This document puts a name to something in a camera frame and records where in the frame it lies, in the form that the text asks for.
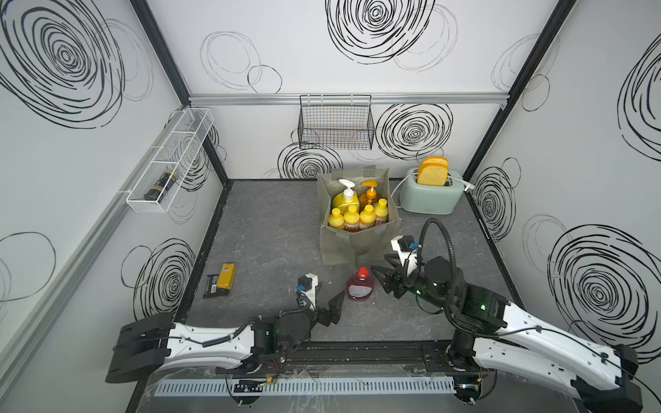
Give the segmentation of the red soap bottle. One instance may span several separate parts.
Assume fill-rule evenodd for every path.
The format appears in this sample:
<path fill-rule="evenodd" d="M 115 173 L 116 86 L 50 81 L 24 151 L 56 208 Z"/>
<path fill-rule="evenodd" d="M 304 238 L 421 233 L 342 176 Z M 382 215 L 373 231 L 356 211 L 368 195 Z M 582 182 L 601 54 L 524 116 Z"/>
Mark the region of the red soap bottle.
<path fill-rule="evenodd" d="M 346 285 L 346 294 L 354 301 L 367 300 L 375 290 L 375 277 L 366 267 L 361 267 L 352 275 Z"/>

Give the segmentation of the green fabric shopping bag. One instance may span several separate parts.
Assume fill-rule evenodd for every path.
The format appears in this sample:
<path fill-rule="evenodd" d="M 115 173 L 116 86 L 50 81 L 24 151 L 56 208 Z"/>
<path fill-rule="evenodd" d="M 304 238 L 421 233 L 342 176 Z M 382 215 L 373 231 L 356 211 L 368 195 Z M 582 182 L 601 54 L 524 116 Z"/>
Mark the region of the green fabric shopping bag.
<path fill-rule="evenodd" d="M 317 177 L 319 245 L 324 265 L 368 266 L 392 251 L 401 218 L 390 170 L 366 166 Z"/>

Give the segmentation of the yellow cap bottle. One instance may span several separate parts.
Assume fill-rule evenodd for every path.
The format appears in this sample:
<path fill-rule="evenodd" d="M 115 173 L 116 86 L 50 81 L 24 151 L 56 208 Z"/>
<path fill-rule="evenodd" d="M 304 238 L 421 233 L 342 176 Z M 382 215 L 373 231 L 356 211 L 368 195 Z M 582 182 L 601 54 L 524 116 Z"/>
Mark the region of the yellow cap bottle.
<path fill-rule="evenodd" d="M 366 230 L 375 226 L 375 210 L 373 205 L 366 205 L 360 213 L 359 229 Z"/>
<path fill-rule="evenodd" d="M 345 226 L 344 230 L 346 232 L 358 232 L 360 214 L 358 212 L 358 207 L 356 205 L 349 205 L 346 213 L 344 214 Z"/>
<path fill-rule="evenodd" d="M 375 204 L 375 225 L 383 225 L 388 222 L 389 209 L 387 199 L 381 198 Z"/>
<path fill-rule="evenodd" d="M 334 229 L 344 230 L 345 220 L 339 208 L 332 208 L 328 218 L 328 225 Z"/>

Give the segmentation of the orange pump soap bottle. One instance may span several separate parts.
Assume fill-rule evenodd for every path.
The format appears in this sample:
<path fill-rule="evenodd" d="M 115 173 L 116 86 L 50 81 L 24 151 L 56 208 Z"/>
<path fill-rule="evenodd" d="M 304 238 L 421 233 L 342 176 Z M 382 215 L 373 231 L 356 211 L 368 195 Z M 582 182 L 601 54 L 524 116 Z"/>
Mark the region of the orange pump soap bottle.
<path fill-rule="evenodd" d="M 360 208 L 363 209 L 365 208 L 365 206 L 374 205 L 375 203 L 377 203 L 379 200 L 379 196 L 376 191 L 376 188 L 378 187 L 378 182 L 376 182 L 375 180 L 369 180 L 363 182 L 361 186 L 364 187 L 366 191 L 359 196 Z"/>

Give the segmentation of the yellow pump soap bottle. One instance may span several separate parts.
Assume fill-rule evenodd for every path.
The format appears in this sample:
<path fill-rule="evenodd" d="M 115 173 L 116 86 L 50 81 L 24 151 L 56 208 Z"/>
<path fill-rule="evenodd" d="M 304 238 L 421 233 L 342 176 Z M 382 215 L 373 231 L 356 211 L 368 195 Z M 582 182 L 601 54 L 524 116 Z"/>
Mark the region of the yellow pump soap bottle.
<path fill-rule="evenodd" d="M 360 201 L 354 188 L 356 184 L 348 179 L 339 179 L 338 182 L 344 186 L 340 194 L 336 195 L 332 201 L 332 207 L 340 210 L 340 213 L 345 214 L 349 207 L 355 206 L 360 208 Z"/>

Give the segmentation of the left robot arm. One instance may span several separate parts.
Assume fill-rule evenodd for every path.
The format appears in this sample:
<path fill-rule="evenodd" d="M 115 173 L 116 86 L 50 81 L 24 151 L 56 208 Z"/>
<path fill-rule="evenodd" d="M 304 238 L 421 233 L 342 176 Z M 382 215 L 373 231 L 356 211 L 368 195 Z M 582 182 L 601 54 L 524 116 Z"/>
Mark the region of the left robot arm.
<path fill-rule="evenodd" d="M 264 363 L 282 366 L 287 355 L 312 337 L 316 325 L 339 323 L 345 293 L 315 306 L 297 292 L 303 306 L 273 317 L 251 317 L 234 328 L 203 328 L 177 323 L 160 313 L 122 326 L 106 373 L 109 384 L 137 382 L 172 368 L 215 367 L 253 372 Z"/>

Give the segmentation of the yellow object behind left arm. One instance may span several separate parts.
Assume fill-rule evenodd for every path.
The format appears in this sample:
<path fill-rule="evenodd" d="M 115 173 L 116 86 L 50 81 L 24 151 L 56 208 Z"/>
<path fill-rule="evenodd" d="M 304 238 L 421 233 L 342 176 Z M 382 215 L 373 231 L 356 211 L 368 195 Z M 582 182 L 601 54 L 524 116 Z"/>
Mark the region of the yellow object behind left arm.
<path fill-rule="evenodd" d="M 236 264 L 224 263 L 219 273 L 208 275 L 203 298 L 211 299 L 228 296 L 232 292 L 236 275 Z"/>

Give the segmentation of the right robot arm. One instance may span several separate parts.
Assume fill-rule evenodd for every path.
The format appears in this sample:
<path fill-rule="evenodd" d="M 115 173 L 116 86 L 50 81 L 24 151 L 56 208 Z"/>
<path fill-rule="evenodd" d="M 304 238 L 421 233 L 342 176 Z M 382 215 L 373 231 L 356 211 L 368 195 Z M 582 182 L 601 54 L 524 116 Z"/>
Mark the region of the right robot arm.
<path fill-rule="evenodd" d="M 506 297 L 467 283 L 439 256 L 416 266 L 396 254 L 371 268 L 384 291 L 412 293 L 437 307 L 454 326 L 442 366 L 465 373 L 514 373 L 582 402 L 591 412 L 640 412 L 642 392 L 633 381 L 638 355 L 626 345 L 581 339 L 527 313 Z"/>

